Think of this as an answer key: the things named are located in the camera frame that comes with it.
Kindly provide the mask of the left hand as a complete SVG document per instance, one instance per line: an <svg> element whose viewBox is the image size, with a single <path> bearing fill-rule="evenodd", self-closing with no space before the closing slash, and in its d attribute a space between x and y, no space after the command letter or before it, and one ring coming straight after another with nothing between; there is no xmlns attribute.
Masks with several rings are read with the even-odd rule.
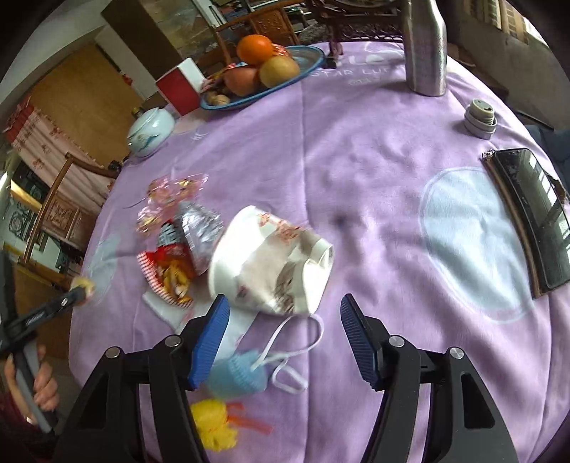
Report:
<svg viewBox="0 0 570 463"><path fill-rule="evenodd" d="M54 411L59 402L58 384L53 376L53 369L49 362L46 362L43 358L45 357L46 348L44 345L39 344L38 350L38 361L40 362L40 368L35 377L34 382L34 403L42 411L50 412ZM19 414L28 422L30 425L37 425L38 421L36 416L31 411L28 404L25 402L22 393L20 392L19 386L16 383L16 371L14 360L12 356L8 356L7 361L4 365L4 376L6 379L6 384L8 391L12 395L12 399L15 402Z"/></svg>

